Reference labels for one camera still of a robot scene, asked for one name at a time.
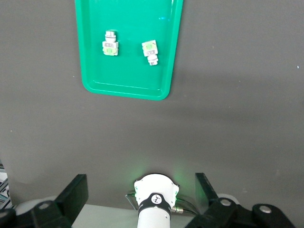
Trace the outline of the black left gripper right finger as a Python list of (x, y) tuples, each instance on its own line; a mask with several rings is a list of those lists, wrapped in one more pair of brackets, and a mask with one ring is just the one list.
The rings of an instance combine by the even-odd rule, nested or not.
[(295, 225), (276, 206), (255, 204), (251, 210), (227, 197), (219, 197), (204, 173), (196, 173), (196, 194), (207, 209), (197, 214), (188, 228), (294, 228)]

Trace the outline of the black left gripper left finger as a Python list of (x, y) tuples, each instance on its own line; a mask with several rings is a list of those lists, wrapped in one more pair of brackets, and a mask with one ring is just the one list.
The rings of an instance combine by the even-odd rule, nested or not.
[(2, 228), (70, 228), (88, 200), (86, 174), (78, 174), (54, 200), (36, 204), (17, 215), (15, 209), (0, 210)]

